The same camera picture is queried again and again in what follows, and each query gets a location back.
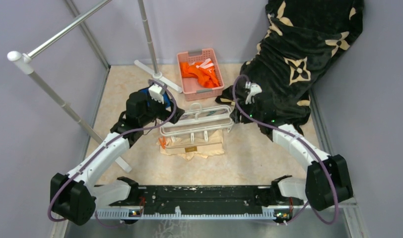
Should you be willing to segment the cream boxer underwear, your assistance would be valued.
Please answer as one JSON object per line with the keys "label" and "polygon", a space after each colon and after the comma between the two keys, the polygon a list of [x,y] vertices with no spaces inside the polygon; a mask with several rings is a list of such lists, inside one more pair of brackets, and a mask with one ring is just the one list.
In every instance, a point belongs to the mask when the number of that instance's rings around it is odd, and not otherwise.
{"label": "cream boxer underwear", "polygon": [[216,130],[211,135],[208,134],[208,141],[205,141],[204,138],[201,137],[195,137],[193,143],[189,137],[177,137],[175,141],[172,141],[172,139],[168,137],[166,141],[167,145],[165,150],[161,148],[157,141],[161,154],[168,156],[178,155],[187,161],[191,160],[194,156],[208,158],[225,153],[222,130]]}

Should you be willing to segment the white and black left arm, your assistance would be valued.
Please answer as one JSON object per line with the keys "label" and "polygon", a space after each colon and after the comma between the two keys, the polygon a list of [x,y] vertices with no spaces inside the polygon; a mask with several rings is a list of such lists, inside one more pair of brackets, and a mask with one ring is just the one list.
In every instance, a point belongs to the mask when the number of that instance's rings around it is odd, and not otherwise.
{"label": "white and black left arm", "polygon": [[[53,222],[69,220],[81,226],[101,207],[118,201],[136,204],[140,192],[133,188],[133,180],[120,177],[106,185],[97,185],[97,181],[117,158],[135,145],[144,131],[168,122],[176,123],[183,114],[184,110],[178,107],[169,90],[154,93],[144,88],[131,93],[126,110],[97,149],[66,174],[57,173],[51,178],[48,218]],[[161,124],[149,126],[157,120]]]}

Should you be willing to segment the white plastic clip hanger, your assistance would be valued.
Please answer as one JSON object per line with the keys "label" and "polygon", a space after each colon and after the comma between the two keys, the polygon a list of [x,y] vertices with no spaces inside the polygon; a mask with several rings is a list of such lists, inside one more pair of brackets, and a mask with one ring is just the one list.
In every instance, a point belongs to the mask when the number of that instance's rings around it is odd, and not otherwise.
{"label": "white plastic clip hanger", "polygon": [[193,103],[176,123],[168,122],[160,127],[160,134],[169,137],[173,142],[177,136],[189,135],[191,143],[195,142],[195,135],[202,133],[205,142],[209,141],[209,132],[232,129],[234,121],[230,115],[229,105],[203,107],[200,103]]}

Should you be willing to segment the orange clothes peg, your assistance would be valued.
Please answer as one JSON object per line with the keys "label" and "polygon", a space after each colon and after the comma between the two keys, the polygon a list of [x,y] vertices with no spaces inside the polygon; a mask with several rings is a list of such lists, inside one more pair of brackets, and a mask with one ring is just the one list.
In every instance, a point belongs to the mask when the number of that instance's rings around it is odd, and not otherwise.
{"label": "orange clothes peg", "polygon": [[162,136],[162,137],[158,138],[158,142],[159,142],[159,145],[161,146],[161,148],[165,150],[166,145],[167,145],[166,138],[164,136]]}

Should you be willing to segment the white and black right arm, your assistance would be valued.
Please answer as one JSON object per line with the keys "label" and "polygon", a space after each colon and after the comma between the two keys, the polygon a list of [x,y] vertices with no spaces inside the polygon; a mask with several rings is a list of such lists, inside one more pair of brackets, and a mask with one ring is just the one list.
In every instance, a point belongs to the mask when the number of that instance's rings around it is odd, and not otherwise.
{"label": "white and black right arm", "polygon": [[296,197],[307,200],[313,209],[322,211],[331,206],[338,207],[340,202],[353,197],[347,161],[342,155],[331,155],[313,146],[291,124],[276,127],[248,115],[238,101],[235,101],[235,107],[243,118],[257,123],[272,142],[286,149],[307,173],[303,179],[288,177],[279,180],[277,187],[270,191],[274,203],[284,204],[290,197]]}

